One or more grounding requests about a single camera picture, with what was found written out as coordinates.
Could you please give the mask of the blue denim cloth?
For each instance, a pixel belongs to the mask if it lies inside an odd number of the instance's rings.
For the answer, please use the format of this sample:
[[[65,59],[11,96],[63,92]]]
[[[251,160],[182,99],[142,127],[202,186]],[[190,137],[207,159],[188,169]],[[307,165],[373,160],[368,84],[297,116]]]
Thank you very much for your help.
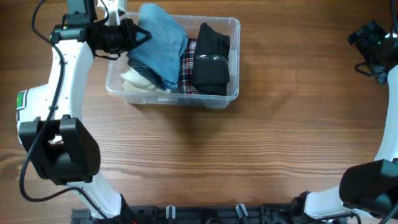
[[[180,57],[188,44],[184,28],[152,3],[140,7],[138,26],[151,38],[127,53],[127,64],[161,90],[178,88]]]

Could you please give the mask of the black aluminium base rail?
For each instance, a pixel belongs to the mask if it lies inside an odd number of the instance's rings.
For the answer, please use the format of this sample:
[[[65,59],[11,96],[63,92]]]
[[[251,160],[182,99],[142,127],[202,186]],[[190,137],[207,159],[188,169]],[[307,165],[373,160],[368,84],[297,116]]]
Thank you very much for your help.
[[[307,217],[289,217],[287,204],[263,204],[247,206],[247,215],[239,215],[235,206],[228,207],[177,207],[175,217],[167,218],[165,207],[131,206],[138,223],[201,223],[206,224],[212,218],[218,223],[305,223]]]

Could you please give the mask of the cream cloth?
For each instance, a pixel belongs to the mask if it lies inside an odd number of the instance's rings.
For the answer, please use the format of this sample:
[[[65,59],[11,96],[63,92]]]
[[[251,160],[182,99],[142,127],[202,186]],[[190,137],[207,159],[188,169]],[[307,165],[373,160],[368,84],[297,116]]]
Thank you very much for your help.
[[[155,86],[148,79],[144,78],[133,68],[130,68],[119,75],[123,81],[123,88],[126,91],[170,93],[170,90],[162,90]]]

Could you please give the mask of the clear plastic storage container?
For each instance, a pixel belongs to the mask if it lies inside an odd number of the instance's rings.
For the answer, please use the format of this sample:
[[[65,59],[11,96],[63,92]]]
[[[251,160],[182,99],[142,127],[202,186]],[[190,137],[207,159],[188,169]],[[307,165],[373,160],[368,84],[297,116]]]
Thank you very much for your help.
[[[118,60],[109,61],[106,77],[106,89],[108,93],[119,96],[120,99],[130,104],[166,104],[204,106],[205,108],[225,109],[229,103],[239,95],[239,66],[241,24],[234,17],[211,17],[191,15],[171,15],[193,39],[198,36],[200,25],[206,22],[214,31],[230,37],[230,50],[228,55],[229,83],[225,96],[220,95],[196,95],[182,94],[177,89],[171,93],[145,93],[139,91],[127,91],[123,87],[124,80],[120,77],[122,72],[129,69],[126,54],[122,54]]]

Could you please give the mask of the white t-shirt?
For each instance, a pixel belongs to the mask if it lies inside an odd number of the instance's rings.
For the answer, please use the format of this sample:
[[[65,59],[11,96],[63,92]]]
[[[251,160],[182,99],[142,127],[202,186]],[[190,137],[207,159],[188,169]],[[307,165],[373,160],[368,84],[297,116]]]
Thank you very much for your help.
[[[17,124],[26,121],[29,118],[29,110],[27,108],[27,95],[29,91],[23,90],[17,94],[16,103],[16,121]]]

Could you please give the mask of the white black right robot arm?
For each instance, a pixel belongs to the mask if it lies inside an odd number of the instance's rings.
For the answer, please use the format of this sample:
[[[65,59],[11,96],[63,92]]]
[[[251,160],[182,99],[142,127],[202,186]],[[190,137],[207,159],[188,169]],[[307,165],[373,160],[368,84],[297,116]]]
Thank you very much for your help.
[[[369,215],[380,223],[397,219],[397,22],[390,32],[371,21],[348,36],[364,61],[356,72],[388,85],[389,102],[380,148],[372,162],[350,167],[340,184],[304,192],[292,200],[287,218],[295,223],[339,223]]]

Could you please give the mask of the red blue plaid cloth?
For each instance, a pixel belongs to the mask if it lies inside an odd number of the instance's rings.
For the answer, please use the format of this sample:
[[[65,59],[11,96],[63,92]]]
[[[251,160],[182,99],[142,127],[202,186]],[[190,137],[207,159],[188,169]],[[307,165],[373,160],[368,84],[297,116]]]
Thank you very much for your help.
[[[192,85],[193,58],[197,40],[189,39],[184,53],[180,57],[180,74],[178,78],[178,92],[183,94],[198,94]]]

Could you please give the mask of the black cloth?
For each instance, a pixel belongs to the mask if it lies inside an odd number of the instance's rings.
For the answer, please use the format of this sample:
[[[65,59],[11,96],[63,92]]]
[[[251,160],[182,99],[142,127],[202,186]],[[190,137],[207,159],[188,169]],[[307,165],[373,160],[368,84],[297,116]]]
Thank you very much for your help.
[[[202,95],[227,94],[230,37],[203,23],[193,57],[192,85]]]

